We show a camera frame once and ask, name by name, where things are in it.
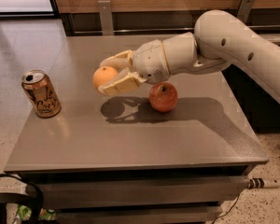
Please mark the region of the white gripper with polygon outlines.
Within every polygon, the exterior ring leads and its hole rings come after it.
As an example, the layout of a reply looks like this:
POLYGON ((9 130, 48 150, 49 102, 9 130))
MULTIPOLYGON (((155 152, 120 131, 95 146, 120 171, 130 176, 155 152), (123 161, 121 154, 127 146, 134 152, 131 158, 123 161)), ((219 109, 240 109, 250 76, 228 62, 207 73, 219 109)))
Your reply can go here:
POLYGON ((98 87, 106 96, 137 90, 143 83, 157 84, 170 77, 163 44, 154 40, 143 44, 138 50, 124 50, 100 62, 120 71, 114 78, 98 87))

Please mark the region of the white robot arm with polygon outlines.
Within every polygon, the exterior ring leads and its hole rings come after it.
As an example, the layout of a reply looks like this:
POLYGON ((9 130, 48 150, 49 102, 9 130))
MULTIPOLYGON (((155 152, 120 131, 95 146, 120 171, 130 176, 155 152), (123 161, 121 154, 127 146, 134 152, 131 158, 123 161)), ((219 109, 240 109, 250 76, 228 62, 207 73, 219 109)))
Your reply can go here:
POLYGON ((280 104, 280 47, 257 35, 230 13, 210 10, 194 31, 153 40, 103 60, 119 73, 98 87, 107 96, 158 84, 178 74, 204 75, 235 65, 280 104))

